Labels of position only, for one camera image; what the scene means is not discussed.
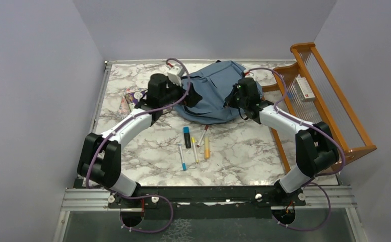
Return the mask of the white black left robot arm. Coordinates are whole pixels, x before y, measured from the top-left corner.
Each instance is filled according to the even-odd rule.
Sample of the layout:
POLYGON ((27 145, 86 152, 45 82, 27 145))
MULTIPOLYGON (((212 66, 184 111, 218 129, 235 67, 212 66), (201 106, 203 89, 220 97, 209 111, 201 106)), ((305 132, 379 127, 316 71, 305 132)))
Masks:
POLYGON ((175 105, 196 105, 202 97, 196 93, 190 76, 175 84, 170 74, 153 74, 148 88, 133 110, 116 126, 101 134, 88 134, 77 167, 78 175, 121 194, 128 207, 140 202, 140 185, 121 171, 121 152, 139 133, 151 127, 165 109, 175 105))

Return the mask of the blue student backpack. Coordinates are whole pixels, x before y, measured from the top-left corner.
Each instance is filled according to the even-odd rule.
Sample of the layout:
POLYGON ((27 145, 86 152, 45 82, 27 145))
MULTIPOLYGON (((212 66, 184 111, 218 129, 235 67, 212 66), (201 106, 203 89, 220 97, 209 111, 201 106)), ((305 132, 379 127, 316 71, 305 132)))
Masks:
POLYGON ((221 124, 237 118, 242 109, 224 107, 224 103, 245 70, 244 66, 227 60, 193 72, 189 78, 182 76, 183 88, 186 89, 190 80, 191 89, 202 99, 194 107, 176 105, 174 110, 182 118, 202 125, 221 124))

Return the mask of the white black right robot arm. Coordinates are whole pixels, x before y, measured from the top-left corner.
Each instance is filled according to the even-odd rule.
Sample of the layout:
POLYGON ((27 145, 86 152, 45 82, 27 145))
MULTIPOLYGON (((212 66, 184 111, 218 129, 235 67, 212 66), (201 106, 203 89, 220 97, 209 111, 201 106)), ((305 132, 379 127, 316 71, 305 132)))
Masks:
POLYGON ((338 146, 325 122, 304 121, 282 111, 272 102, 262 100, 253 78, 238 80, 224 105, 243 110, 246 119, 294 138, 296 167, 276 181, 269 193, 269 200, 279 205, 287 204, 303 185, 339 161, 338 146))

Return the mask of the purple activity book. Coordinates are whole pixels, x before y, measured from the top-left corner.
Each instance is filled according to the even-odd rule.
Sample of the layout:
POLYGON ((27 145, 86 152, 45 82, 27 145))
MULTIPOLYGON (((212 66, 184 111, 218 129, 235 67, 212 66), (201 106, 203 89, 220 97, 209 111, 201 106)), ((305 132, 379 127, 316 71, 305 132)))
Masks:
POLYGON ((141 91, 137 91, 137 92, 133 92, 131 94, 131 101, 132 101, 132 103, 137 104, 139 102, 139 100, 142 99, 145 96, 146 92, 147 92, 147 89, 141 90, 141 91))

